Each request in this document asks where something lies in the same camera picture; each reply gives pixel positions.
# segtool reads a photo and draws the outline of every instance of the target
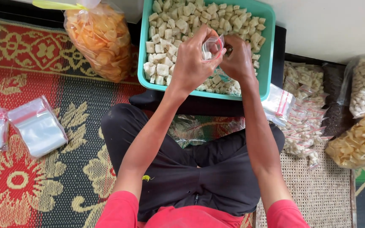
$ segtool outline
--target black pants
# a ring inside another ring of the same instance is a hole
[[[140,109],[129,104],[117,104],[102,117],[102,133],[115,173],[147,121]],[[270,128],[280,152],[284,135],[275,125]],[[143,181],[138,221],[146,222],[161,206],[201,205],[243,216],[255,211],[260,199],[244,130],[185,149],[166,135],[145,175],[153,179]]]

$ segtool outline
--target person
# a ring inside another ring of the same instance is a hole
[[[223,57],[223,48],[204,62],[201,46],[210,36],[218,35],[203,25],[180,45],[171,83],[150,119],[129,104],[116,104],[102,117],[117,179],[95,227],[236,228],[260,197],[270,228],[309,227],[282,176],[285,138],[264,114],[250,44],[225,36],[233,52]],[[181,103],[218,65],[241,86],[246,128],[182,149],[168,128]]]

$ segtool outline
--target bag of yellow chips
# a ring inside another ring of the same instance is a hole
[[[131,42],[124,13],[114,4],[79,0],[77,5],[33,0],[39,8],[66,10],[64,28],[92,69],[120,82],[131,68]]]
[[[329,142],[325,152],[342,168],[357,169],[365,166],[365,117]]]

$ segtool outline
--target red patterned mat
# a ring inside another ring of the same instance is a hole
[[[137,49],[133,57],[137,66]],[[70,140],[32,161],[9,129],[9,150],[0,152],[0,227],[94,227],[116,181],[100,118],[145,90],[136,67],[119,84],[97,76],[62,30],[0,20],[0,107],[45,95]],[[230,133],[230,118],[200,120],[208,140]]]

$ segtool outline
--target hand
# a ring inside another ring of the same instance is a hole
[[[202,43],[209,37],[218,37],[215,30],[203,25],[192,38],[180,44],[178,58],[168,90],[178,91],[185,98],[213,74],[215,68],[222,62],[226,49],[216,53],[218,58],[208,62],[202,60]]]
[[[229,77],[237,80],[239,83],[247,79],[257,81],[258,83],[256,75],[254,74],[250,44],[236,35],[226,35],[223,38],[225,44],[229,44],[233,47],[233,51],[230,56],[224,57],[220,64],[221,69]]]

